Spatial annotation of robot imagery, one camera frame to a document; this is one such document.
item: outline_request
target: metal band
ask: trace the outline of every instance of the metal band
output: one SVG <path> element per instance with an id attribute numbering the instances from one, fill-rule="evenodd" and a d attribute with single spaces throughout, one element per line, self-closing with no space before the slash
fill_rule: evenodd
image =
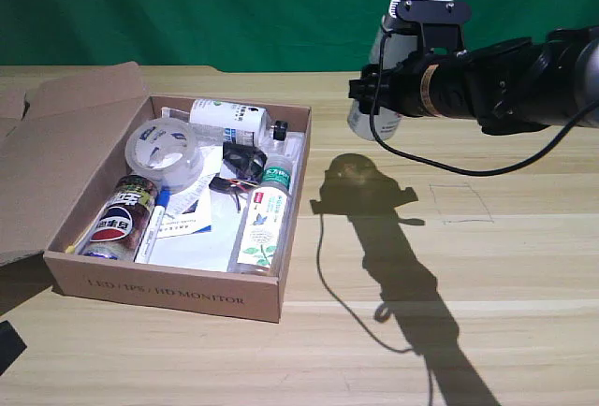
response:
<path id="1" fill-rule="evenodd" d="M 424 109 L 432 116 L 443 116 L 432 104 L 430 92 L 432 74 L 437 67 L 439 67 L 439 65 L 430 65 L 427 67 L 426 71 L 424 71 L 422 79 L 420 80 L 420 99 L 422 100 Z"/>

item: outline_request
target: blue marker cap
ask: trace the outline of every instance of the blue marker cap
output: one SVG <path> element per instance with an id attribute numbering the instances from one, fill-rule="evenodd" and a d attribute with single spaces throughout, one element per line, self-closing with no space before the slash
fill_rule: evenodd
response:
<path id="1" fill-rule="evenodd" d="M 158 194 L 158 198 L 156 199 L 156 206 L 166 208 L 169 200 L 170 200 L 170 190 L 163 189 L 160 191 L 160 194 Z"/>

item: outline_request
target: tape roll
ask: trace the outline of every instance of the tape roll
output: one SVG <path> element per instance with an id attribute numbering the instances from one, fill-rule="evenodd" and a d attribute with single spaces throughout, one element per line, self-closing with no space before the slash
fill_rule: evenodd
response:
<path id="1" fill-rule="evenodd" d="M 196 181 L 203 166 L 194 130 L 173 118 L 144 123 L 129 137 L 124 157 L 134 173 L 171 193 Z"/>

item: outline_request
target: white paper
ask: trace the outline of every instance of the white paper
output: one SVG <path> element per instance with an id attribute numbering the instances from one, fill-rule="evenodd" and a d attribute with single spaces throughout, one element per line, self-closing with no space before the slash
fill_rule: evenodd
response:
<path id="1" fill-rule="evenodd" d="M 204 167 L 199 174 L 199 178 L 187 189 L 170 197 L 165 213 L 167 219 L 176 219 L 177 216 L 183 214 L 184 211 L 196 203 L 202 192 L 208 191 L 208 185 L 214 178 L 214 175 L 221 169 L 221 165 L 223 164 L 223 146 L 205 146 L 201 148 L 201 151 Z"/>

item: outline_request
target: box flap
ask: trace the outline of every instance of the box flap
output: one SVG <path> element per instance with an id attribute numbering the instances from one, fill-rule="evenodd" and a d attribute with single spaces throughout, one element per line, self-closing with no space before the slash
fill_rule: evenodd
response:
<path id="1" fill-rule="evenodd" d="M 22 88 L 10 88 L 0 93 L 0 118 L 20 121 L 25 112 L 25 93 Z"/>
<path id="2" fill-rule="evenodd" d="M 142 108 L 146 99 L 23 121 L 6 138 L 0 148 L 0 254 L 50 245 L 109 155 L 124 152 L 131 127 L 153 115 L 149 106 Z"/>
<path id="3" fill-rule="evenodd" d="M 0 145 L 17 127 L 24 112 L 24 89 L 14 88 L 0 93 Z"/>
<path id="4" fill-rule="evenodd" d="M 102 67 L 42 83 L 26 119 L 111 104 L 143 95 L 146 92 L 137 63 Z"/>

